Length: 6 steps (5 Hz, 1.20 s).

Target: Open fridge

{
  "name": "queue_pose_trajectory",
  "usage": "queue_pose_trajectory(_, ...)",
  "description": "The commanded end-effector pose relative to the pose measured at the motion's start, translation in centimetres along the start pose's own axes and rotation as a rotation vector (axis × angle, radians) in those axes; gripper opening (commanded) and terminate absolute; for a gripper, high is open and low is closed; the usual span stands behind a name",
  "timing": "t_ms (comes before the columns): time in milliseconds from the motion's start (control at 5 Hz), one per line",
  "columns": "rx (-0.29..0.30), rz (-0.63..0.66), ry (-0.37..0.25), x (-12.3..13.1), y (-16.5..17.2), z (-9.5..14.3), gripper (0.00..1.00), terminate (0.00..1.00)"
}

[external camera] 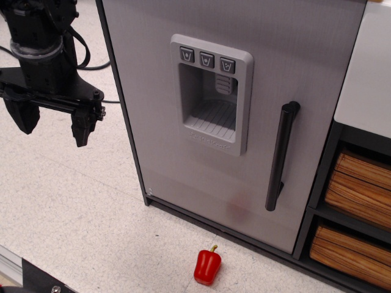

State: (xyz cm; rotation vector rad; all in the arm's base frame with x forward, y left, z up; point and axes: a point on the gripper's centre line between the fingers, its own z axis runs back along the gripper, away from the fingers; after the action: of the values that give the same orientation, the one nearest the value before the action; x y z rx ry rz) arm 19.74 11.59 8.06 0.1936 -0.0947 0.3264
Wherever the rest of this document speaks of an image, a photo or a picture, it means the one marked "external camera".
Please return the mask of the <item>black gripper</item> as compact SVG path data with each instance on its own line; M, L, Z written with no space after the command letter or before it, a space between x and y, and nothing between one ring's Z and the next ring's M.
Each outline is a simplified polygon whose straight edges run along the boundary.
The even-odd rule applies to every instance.
M105 116L104 93L83 80L74 46L64 47L50 60L21 60L19 68L1 70L1 97L12 119L31 134L40 119L39 107L71 114L71 130L77 147L87 145L97 120Z

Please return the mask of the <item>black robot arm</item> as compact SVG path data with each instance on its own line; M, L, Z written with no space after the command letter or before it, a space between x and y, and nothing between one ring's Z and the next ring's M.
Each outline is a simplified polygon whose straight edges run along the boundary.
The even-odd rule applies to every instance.
M37 126L42 107L70 114L73 137L83 147L103 120L105 108L104 93L78 74L88 65L90 51L78 63L74 41L86 43L71 26L79 15L76 5L76 1L1 1L10 52L20 64L1 69L1 98L26 134Z

